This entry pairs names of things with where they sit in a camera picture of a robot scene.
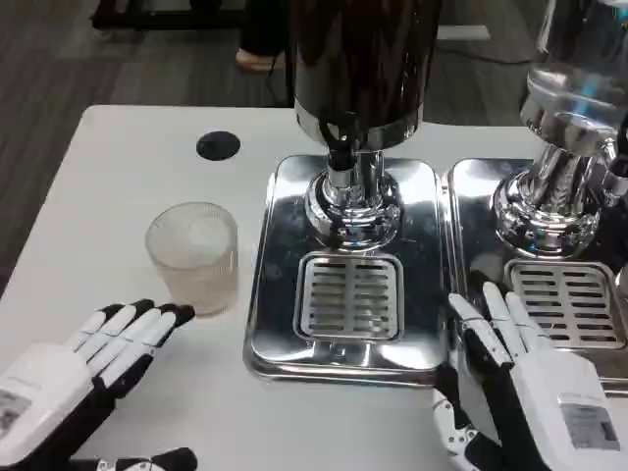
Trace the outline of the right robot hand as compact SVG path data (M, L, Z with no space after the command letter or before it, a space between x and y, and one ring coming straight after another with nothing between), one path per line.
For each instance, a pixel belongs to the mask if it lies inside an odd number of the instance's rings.
M520 297L486 282L481 313L458 293L460 327L433 414L456 470L624 470L627 442L592 361L553 346Z

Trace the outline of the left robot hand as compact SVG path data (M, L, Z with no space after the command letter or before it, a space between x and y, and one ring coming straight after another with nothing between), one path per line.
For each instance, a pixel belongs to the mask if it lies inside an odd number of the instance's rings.
M95 311L64 343L31 345L1 375L4 470L194 470L178 447L152 456L78 458L77 451L143 378L190 305L140 299Z

